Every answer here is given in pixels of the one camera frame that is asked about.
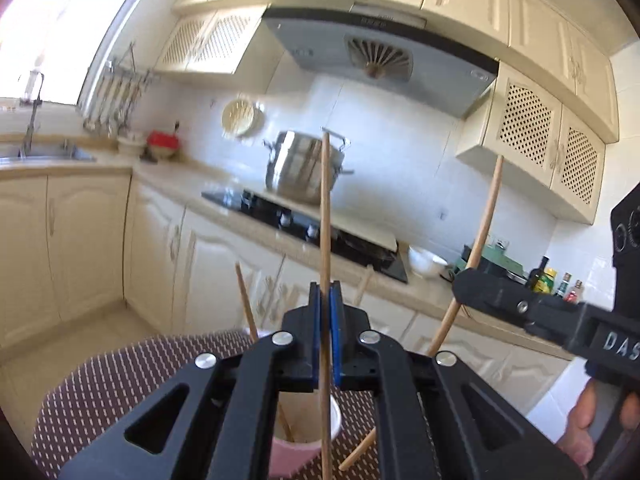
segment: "faucet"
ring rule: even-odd
[[[24,139],[22,140],[22,149],[20,150],[20,156],[28,156],[31,153],[31,140],[33,139],[33,132],[35,130],[35,122],[36,122],[36,113],[38,111],[38,107],[42,106],[42,99],[40,98],[40,92],[42,92],[42,85],[44,85],[44,74],[40,72],[40,77],[42,80],[40,81],[40,89],[38,90],[38,97],[34,99],[33,102],[29,102],[28,100],[20,100],[20,104],[33,106],[31,110],[31,119],[29,120],[29,125],[27,126],[27,133],[24,134]]]

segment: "pink cup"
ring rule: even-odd
[[[288,442],[277,436],[273,437],[269,476],[290,478],[320,454],[319,396],[317,392],[313,394],[281,393],[280,404],[296,441]],[[340,407],[331,397],[331,440],[338,436],[341,425]],[[282,430],[278,428],[277,422],[274,434],[282,436]]]

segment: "stove knob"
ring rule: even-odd
[[[281,227],[289,227],[291,225],[291,215],[286,213],[282,213],[280,215],[280,226]]]
[[[318,238],[319,234],[320,234],[320,228],[317,225],[310,225],[306,229],[306,237],[309,240],[315,240],[316,238]]]
[[[629,217],[629,238],[633,247],[640,246],[640,209],[634,209]]]
[[[625,248],[626,245],[626,229],[620,224],[616,227],[616,232],[613,236],[613,244],[616,248],[616,252],[619,253],[622,249]]]

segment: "black stovetop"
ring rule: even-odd
[[[247,215],[304,242],[320,246],[320,222],[305,214],[281,206],[246,189],[203,191],[203,198],[231,211]],[[376,272],[407,283],[404,264],[398,250],[380,247],[332,227],[331,252],[363,267],[372,265]]]

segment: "sink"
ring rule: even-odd
[[[32,144],[31,151],[24,155],[19,144],[0,144],[0,164],[23,160],[82,160],[94,161],[95,158],[74,144]]]

